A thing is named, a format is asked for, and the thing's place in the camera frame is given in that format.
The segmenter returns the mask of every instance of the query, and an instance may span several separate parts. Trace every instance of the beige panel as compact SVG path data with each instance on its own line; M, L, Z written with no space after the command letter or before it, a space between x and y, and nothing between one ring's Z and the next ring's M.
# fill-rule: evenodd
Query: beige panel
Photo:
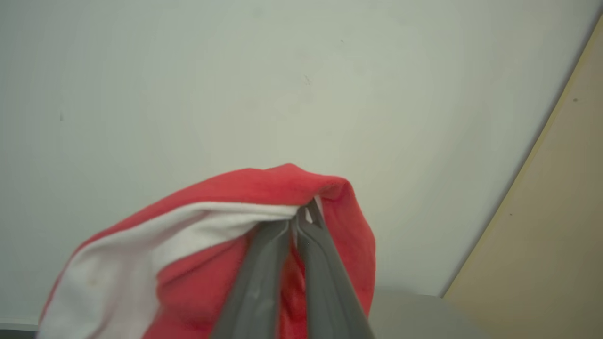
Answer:
M444 297L494 338L603 338L602 31Z

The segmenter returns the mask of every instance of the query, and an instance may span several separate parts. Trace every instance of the red fabric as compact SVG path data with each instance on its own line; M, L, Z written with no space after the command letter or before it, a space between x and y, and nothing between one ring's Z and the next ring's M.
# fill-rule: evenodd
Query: red fabric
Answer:
M91 237L73 255L102 237L191 203L229 201L300 206L315 195L321 197L325 222L368 315L374 291L375 243L351 184L343 178L312 174L291 164L266 170L242 169L182 189ZM209 337L251 236L222 243L165 267L157 276L161 310L144 339ZM307 337L303 274L303 263L292 248L282 279L281 338Z

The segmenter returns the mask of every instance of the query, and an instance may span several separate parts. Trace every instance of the dark floor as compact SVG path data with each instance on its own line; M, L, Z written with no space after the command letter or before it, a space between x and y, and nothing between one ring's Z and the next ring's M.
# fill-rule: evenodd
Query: dark floor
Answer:
M34 339L35 337L35 332L0 329L0 339Z

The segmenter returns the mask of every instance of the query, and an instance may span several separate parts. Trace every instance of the cloth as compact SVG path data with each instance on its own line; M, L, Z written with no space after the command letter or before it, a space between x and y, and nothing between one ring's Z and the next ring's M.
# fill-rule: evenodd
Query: cloth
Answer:
M194 184L82 243L52 288L38 338L208 338L249 231L261 221L293 217L315 196L368 316L375 243L351 184L287 164ZM293 245L281 296L280 338L307 338L304 267Z

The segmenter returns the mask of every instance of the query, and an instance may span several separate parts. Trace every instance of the red and white cloth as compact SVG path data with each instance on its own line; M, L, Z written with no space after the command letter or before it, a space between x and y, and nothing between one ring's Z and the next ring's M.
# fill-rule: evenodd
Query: red and white cloth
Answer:
M295 165L242 169L182 189L85 241L52 288L39 339L207 338L260 221L293 217L319 196L368 315L375 242L351 184ZM303 262L291 247L280 337L306 338Z

